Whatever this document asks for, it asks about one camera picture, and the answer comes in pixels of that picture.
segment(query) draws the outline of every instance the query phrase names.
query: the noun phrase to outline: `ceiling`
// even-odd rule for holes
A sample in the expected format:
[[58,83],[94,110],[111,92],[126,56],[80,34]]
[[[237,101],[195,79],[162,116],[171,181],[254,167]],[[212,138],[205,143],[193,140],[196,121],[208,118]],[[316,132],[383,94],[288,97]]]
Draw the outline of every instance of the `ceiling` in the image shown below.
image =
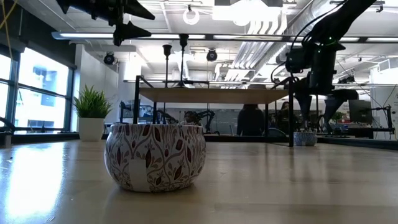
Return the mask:
[[[297,0],[297,6],[286,11],[287,22],[292,20],[308,2],[309,0]],[[71,8],[68,14],[63,14],[55,0],[20,0],[19,4],[39,19],[62,32],[114,31],[114,28],[109,27],[106,21],[101,19],[94,21],[90,15],[84,12]],[[201,10],[201,12],[198,23],[192,26],[183,20],[183,13],[187,8],[186,4],[172,6],[167,2],[157,1],[143,5],[155,15],[154,21],[125,15],[125,22],[132,21],[135,26],[155,33],[246,34],[249,31],[249,25],[237,26],[232,21],[214,21],[210,15],[214,0],[204,0],[200,6],[193,4],[192,8]],[[398,36],[398,23],[395,21],[398,21],[398,8],[385,7],[381,13],[376,13],[376,8],[370,8],[354,22],[347,36]],[[127,40],[123,42],[120,49],[127,45],[135,45],[140,55],[147,62],[147,66],[143,68],[142,73],[144,75],[158,74],[158,77],[159,74],[165,73],[165,61],[161,47],[164,44],[172,44],[174,49],[179,46],[178,43],[167,40]],[[188,44],[190,53],[195,55],[194,61],[187,62],[189,70],[214,72],[217,63],[232,62],[235,59],[242,42],[190,41]],[[100,55],[99,57],[105,54],[102,49],[110,45],[112,45],[112,42],[108,40],[86,42],[88,49],[93,50],[96,55]],[[364,82],[369,77],[369,67],[375,65],[375,63],[368,61],[377,62],[380,58],[398,55],[397,44],[345,44],[345,47],[346,50],[338,52],[337,74],[344,72],[344,69],[353,69],[356,77]],[[218,53],[217,62],[206,61],[206,54],[210,48],[216,49]],[[119,59],[123,60],[129,57],[129,52],[123,52],[123,50],[117,52],[118,48],[115,47],[114,49],[115,56]],[[169,69],[179,69],[179,67],[176,62],[170,62]],[[264,76],[264,79],[258,79],[258,81],[266,81],[266,76]]]

